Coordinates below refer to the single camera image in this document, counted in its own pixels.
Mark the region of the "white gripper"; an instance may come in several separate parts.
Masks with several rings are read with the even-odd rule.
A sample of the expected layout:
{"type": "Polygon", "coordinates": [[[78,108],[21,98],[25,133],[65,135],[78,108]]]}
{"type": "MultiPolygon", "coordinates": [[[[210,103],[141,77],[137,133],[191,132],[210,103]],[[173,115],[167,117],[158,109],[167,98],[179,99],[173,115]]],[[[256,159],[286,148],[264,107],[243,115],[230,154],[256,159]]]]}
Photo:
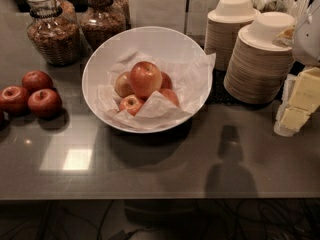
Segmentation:
{"type": "Polygon", "coordinates": [[[290,48],[295,61],[314,66],[297,76],[289,74],[283,85],[273,129],[292,137],[320,106],[320,0],[313,0],[296,24],[279,33],[273,43],[290,48]]]}

